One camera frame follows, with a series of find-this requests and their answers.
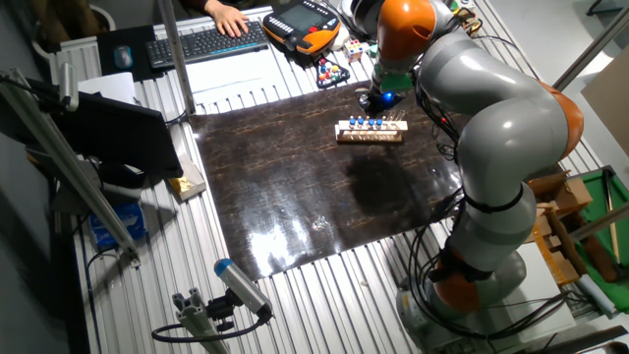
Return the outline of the person hand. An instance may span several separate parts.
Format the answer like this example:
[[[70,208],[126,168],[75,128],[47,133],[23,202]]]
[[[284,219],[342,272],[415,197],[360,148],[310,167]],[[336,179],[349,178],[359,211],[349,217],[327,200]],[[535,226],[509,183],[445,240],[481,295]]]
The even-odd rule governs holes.
[[[204,11],[213,18],[218,31],[230,37],[240,37],[249,32],[248,18],[238,9],[224,5],[219,0],[207,0]]]

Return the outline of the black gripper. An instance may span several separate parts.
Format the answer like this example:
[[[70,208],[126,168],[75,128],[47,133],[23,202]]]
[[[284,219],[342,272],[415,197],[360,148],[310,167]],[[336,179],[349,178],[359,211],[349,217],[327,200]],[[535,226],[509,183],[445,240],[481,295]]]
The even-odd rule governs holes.
[[[371,116],[377,116],[398,104],[402,100],[402,95],[392,91],[381,92],[377,88],[370,88],[368,94],[360,93],[357,99],[363,111],[371,112]]]

